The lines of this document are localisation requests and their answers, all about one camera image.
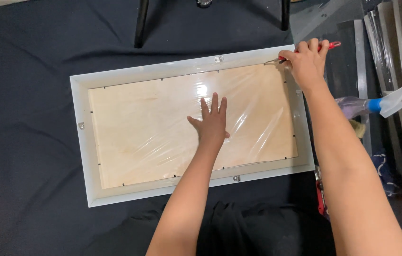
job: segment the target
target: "red tool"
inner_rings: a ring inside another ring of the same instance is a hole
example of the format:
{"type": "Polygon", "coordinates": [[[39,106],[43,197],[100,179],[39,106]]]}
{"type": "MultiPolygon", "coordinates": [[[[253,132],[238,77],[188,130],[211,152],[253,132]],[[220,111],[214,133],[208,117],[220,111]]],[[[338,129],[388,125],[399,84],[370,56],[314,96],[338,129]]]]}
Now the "red tool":
{"type": "MultiPolygon", "coordinates": [[[[329,44],[329,49],[332,49],[332,48],[335,48],[335,47],[338,47],[338,46],[340,46],[341,45],[341,42],[332,42],[332,43],[330,43],[329,44]]],[[[282,61],[282,60],[286,60],[284,57],[282,57],[282,56],[278,56],[278,59],[280,60],[280,61],[282,61]]]]}

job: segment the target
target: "black fabric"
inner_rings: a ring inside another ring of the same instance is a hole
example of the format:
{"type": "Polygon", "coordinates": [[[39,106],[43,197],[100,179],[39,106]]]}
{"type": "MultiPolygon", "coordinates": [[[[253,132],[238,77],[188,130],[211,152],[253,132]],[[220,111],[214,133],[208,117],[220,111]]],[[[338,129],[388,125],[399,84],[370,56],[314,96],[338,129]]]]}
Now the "black fabric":
{"type": "MultiPolygon", "coordinates": [[[[77,255],[155,199],[88,208],[69,76],[292,43],[279,2],[38,0],[0,7],[0,255],[77,255]]],[[[312,173],[210,188],[217,201],[317,206],[312,173]]]]}
{"type": "MultiPolygon", "coordinates": [[[[99,236],[83,256],[145,255],[163,209],[125,219],[99,236]]],[[[295,205],[207,208],[198,237],[198,256],[335,255],[331,225],[313,210],[295,205]]]]}

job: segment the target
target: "plywood backing board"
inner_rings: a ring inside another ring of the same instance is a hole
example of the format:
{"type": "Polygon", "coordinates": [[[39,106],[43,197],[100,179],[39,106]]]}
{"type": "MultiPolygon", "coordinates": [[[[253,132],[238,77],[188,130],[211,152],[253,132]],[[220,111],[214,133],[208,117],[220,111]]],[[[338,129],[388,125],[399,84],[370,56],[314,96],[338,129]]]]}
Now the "plywood backing board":
{"type": "Polygon", "coordinates": [[[297,157],[284,72],[254,65],[89,89],[102,189],[182,176],[198,146],[187,116],[201,120],[226,96],[227,131],[214,169],[297,157]]]}

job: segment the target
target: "chair leg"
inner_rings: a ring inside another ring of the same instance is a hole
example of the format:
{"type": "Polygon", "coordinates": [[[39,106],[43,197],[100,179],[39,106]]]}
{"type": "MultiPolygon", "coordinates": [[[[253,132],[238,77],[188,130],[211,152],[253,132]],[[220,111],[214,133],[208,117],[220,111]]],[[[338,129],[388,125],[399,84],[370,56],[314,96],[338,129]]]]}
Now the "chair leg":
{"type": "Polygon", "coordinates": [[[281,0],[281,30],[289,29],[289,5],[290,0],[281,0]]]}
{"type": "Polygon", "coordinates": [[[144,43],[143,33],[144,33],[144,25],[146,24],[146,15],[148,6],[149,6],[149,0],[140,0],[140,7],[138,8],[138,19],[136,21],[135,48],[141,48],[144,43]]]}

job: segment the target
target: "left hand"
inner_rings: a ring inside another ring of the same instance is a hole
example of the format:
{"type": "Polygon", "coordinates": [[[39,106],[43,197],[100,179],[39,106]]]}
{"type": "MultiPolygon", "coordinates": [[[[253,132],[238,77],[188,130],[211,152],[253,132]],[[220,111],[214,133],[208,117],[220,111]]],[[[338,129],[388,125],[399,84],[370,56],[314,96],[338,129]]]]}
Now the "left hand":
{"type": "Polygon", "coordinates": [[[204,98],[201,98],[201,114],[202,121],[188,116],[188,121],[198,131],[199,142],[212,144],[219,149],[225,138],[229,138],[230,134],[226,131],[226,113],[227,113],[227,98],[221,99],[220,109],[218,108],[218,94],[214,92],[212,95],[212,106],[209,112],[204,98]]]}

